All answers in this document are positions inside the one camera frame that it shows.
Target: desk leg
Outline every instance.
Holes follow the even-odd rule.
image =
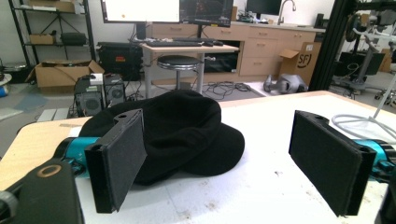
[[[143,49],[143,66],[145,69],[145,94],[146,99],[151,98],[151,52]]]
[[[204,68],[205,68],[205,54],[199,54],[201,64],[198,68],[198,78],[197,78],[197,92],[202,94],[202,86],[204,85]]]

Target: white screen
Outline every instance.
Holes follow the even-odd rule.
[[[179,21],[179,0],[102,0],[107,21]]]

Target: keyboard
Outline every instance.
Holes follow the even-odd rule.
[[[172,39],[174,41],[196,42],[196,43],[213,42],[216,40],[214,38],[198,38],[198,37],[173,37]]]
[[[148,41],[146,43],[150,47],[160,48],[160,47],[201,47],[201,44],[196,42],[183,42],[183,41]]]

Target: black bag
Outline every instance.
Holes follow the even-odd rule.
[[[67,46],[81,46],[87,43],[87,38],[83,33],[63,33],[61,40]]]

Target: faucet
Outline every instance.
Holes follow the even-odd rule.
[[[296,4],[294,3],[294,0],[285,0],[285,1],[283,1],[282,6],[280,7],[280,13],[279,13],[279,19],[277,20],[277,25],[280,25],[280,23],[284,22],[283,17],[282,17],[283,6],[285,6],[285,3],[289,2],[289,1],[291,1],[293,3],[293,11],[296,10]]]

